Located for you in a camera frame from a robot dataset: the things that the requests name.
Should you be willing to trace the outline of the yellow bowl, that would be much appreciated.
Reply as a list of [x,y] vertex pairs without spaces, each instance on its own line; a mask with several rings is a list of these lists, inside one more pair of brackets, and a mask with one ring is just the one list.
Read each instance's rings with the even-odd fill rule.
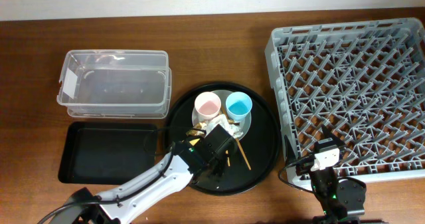
[[189,143],[190,145],[195,146],[200,140],[201,140],[200,138],[196,138],[196,139],[190,140]]

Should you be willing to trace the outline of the gold foil wrapper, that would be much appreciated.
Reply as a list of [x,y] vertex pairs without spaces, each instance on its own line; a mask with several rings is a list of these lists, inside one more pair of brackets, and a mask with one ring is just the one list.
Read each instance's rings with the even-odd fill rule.
[[206,122],[199,122],[198,124],[195,124],[195,126],[191,128],[189,131],[187,131],[186,135],[187,136],[205,136],[207,134],[206,127],[207,127]]

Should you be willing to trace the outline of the white napkin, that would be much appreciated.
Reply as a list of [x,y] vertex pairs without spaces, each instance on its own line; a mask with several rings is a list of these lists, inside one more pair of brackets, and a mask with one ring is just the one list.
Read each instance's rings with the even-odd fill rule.
[[240,128],[236,124],[230,124],[224,114],[220,114],[212,120],[209,120],[203,130],[205,130],[208,134],[217,126],[221,126],[222,128],[224,128],[224,130],[228,132],[233,138],[241,138],[244,134],[242,128]]

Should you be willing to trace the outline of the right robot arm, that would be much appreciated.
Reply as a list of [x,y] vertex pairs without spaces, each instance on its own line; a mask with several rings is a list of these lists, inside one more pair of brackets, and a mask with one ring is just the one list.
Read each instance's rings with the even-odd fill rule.
[[326,126],[321,130],[324,139],[314,144],[313,164],[307,168],[312,192],[323,210],[313,222],[359,223],[365,213],[366,184],[352,177],[337,177],[334,167],[342,159],[345,142]]

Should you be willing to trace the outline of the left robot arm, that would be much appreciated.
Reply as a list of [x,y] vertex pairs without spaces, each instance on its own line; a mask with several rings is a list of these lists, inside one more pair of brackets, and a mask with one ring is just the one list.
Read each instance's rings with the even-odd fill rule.
[[209,136],[195,145],[188,140],[175,142],[170,152],[146,172],[97,195],[82,188],[39,222],[131,223],[157,202],[186,188],[194,178],[225,164],[235,147],[236,140],[231,136]]

